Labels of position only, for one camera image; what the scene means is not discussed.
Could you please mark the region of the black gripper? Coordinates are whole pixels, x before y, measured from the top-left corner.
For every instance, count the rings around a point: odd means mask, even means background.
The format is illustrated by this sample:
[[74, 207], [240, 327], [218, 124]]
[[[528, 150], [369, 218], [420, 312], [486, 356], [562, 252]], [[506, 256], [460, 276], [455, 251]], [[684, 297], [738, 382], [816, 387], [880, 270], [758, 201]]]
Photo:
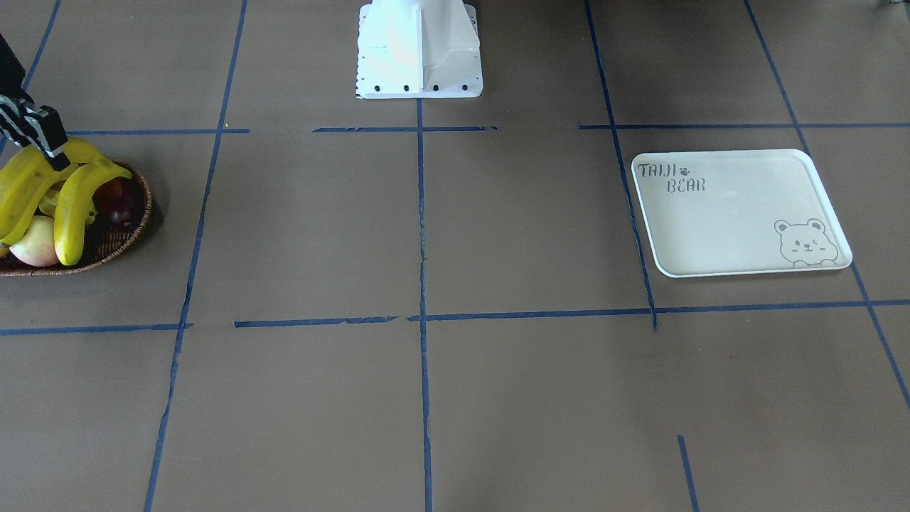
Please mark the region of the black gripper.
[[33, 98], [23, 89], [25, 68], [14, 55], [9, 42], [1, 36], [1, 95], [2, 130], [4, 136], [19, 146], [36, 145], [55, 171], [70, 166], [64, 145], [68, 136], [58, 111], [52, 107], [39, 107], [28, 113], [25, 107], [35, 107]]

